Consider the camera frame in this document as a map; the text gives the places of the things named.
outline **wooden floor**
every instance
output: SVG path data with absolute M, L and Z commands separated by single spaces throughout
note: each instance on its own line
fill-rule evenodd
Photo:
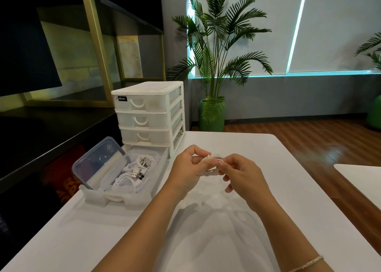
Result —
M 333 167 L 336 163 L 381 166 L 381 132 L 367 129 L 364 123 L 317 120 L 232 124 L 224 131 L 275 135 L 381 255 L 381 211 Z

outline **green pot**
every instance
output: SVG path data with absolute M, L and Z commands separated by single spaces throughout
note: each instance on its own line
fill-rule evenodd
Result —
M 381 129 L 381 95 L 374 100 L 373 106 L 368 112 L 367 123 L 375 129 Z
M 202 107 L 204 106 L 204 101 L 200 101 L 198 105 L 198 128 L 200 131 L 204 132 L 223 132 L 225 125 L 225 105 L 222 111 L 217 116 L 216 120 L 206 123 L 202 119 Z

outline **white table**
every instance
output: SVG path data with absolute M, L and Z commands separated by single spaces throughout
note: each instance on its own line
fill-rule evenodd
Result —
M 254 160 L 276 199 L 336 271 L 379 271 L 381 257 L 273 135 L 187 132 L 212 153 Z M 168 177 L 170 162 L 162 184 Z M 221 177 L 203 177 L 178 205 L 158 271 L 279 271 L 257 215 Z M 79 191 L 3 271 L 90 271 L 131 227 L 140 211 L 83 201 Z
M 335 164 L 334 167 L 381 209 L 381 167 Z

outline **small object in hand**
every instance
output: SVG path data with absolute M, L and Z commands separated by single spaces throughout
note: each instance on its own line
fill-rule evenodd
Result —
M 201 161 L 205 161 L 207 159 L 216 159 L 217 161 L 222 161 L 222 157 L 218 154 L 210 154 L 206 157 L 204 157 Z M 219 169 L 217 167 L 211 168 L 201 174 L 202 176 L 218 176 L 219 175 Z

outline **black label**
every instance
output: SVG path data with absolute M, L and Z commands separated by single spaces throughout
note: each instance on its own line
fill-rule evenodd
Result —
M 117 100 L 119 100 L 119 101 L 127 101 L 127 96 L 117 96 Z

